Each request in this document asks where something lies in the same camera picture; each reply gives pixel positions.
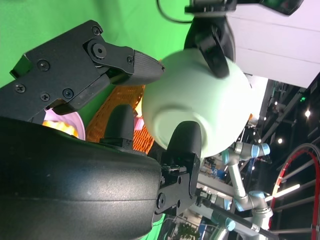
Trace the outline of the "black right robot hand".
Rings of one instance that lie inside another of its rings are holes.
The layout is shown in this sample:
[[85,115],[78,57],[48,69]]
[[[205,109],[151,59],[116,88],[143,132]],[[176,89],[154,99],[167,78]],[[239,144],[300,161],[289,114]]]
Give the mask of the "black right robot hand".
[[0,237],[3,240],[138,240],[162,214],[197,199],[201,129],[175,128],[157,161],[134,150],[134,115],[114,108],[98,143],[43,126],[109,84],[152,83],[156,59],[102,38],[89,20],[26,52],[0,89]]

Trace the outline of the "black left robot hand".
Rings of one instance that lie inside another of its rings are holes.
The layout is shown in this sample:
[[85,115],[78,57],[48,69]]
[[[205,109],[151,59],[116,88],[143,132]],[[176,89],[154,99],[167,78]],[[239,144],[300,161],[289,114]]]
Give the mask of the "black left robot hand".
[[184,11],[193,15],[184,49],[198,49],[213,75],[227,77],[227,59],[234,61],[235,39],[227,13],[236,10],[236,0],[191,0]]

